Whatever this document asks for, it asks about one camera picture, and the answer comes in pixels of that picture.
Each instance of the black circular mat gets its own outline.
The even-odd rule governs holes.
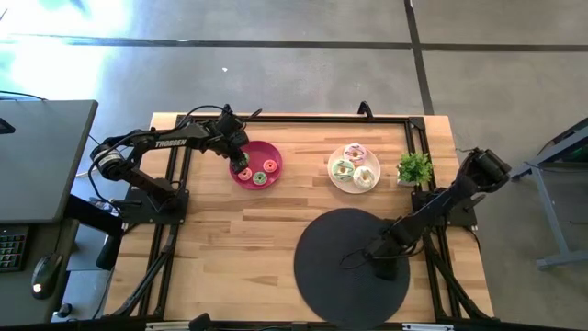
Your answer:
[[[385,223],[358,209],[326,212],[300,237],[294,256],[294,274],[302,298],[323,320],[351,329],[367,329],[388,320],[401,306],[410,280],[408,259],[398,260],[396,280],[374,276],[358,252]]]

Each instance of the donut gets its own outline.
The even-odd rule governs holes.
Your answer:
[[[343,151],[343,158],[351,161],[354,166],[363,165],[367,155],[368,152],[366,151],[366,148],[359,143],[350,143]]]
[[[277,163],[274,160],[267,160],[264,162],[264,171],[267,173],[273,173],[277,169]]]
[[[264,185],[267,182],[267,175],[263,171],[256,172],[254,174],[254,184]]]
[[[237,175],[237,177],[239,179],[241,179],[242,181],[245,181],[245,180],[249,180],[249,178],[251,178],[252,174],[253,174],[253,172],[251,171],[250,168],[245,168],[245,170],[240,172],[239,175]]]
[[[353,172],[356,168],[347,160],[339,159],[333,163],[333,177],[341,181],[349,181],[353,178]]]
[[[353,173],[353,183],[356,184],[358,188],[372,188],[375,181],[376,176],[367,166],[359,166],[356,169],[356,172]]]

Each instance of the gray floor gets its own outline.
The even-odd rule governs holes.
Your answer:
[[[588,43],[582,0],[413,0],[422,42]],[[190,40],[410,41],[401,0],[68,1],[14,5],[0,31]],[[460,148],[492,148],[511,165],[588,115],[588,52],[425,51],[435,114]],[[231,103],[247,111],[353,113],[363,99],[383,114],[423,114],[411,51],[72,47],[0,44],[0,86],[47,98],[96,98],[99,140],[146,128],[154,111]],[[89,166],[87,151],[80,171]],[[124,186],[98,181],[109,197]],[[85,179],[74,192],[91,196]],[[588,264],[538,271],[557,252],[532,182],[508,184],[477,207],[482,258],[496,316],[586,328]],[[573,230],[577,245],[588,236]],[[100,234],[84,229],[81,255]],[[104,274],[79,275],[102,283]],[[81,303],[94,313],[94,303]],[[68,290],[72,302],[79,301]]]

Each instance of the wooden table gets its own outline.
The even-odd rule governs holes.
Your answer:
[[[177,115],[155,113],[152,126],[172,128]],[[458,170],[449,119],[425,116],[424,120],[436,183],[446,187]],[[412,189],[396,185],[395,166],[401,154],[407,153],[401,125],[249,123],[247,134],[252,141],[273,143],[282,153],[285,165],[281,178],[268,189],[246,190],[232,182],[227,160],[214,153],[193,152],[187,180],[188,216],[178,236],[165,320],[189,320],[209,313],[213,320],[321,321],[300,297],[293,272],[294,249],[309,222],[342,207],[388,218],[411,210]],[[328,178],[329,155],[347,143],[364,144],[381,164],[380,181],[367,194],[346,194]],[[168,155],[169,150],[149,152],[142,159],[141,170],[164,177]],[[176,169],[181,161],[180,156]],[[153,228],[140,225],[124,237],[106,313],[116,310],[143,277]],[[474,238],[463,229],[449,228],[447,240],[456,277],[482,311],[492,315]],[[408,294],[390,321],[434,321],[424,254],[410,258],[410,265]],[[447,287],[440,285],[449,312]],[[150,312],[158,290],[156,279]]]

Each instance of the potted plant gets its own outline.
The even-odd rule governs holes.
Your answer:
[[[426,183],[431,179],[433,165],[428,154],[403,154],[397,166],[397,183],[402,186],[415,186]]]

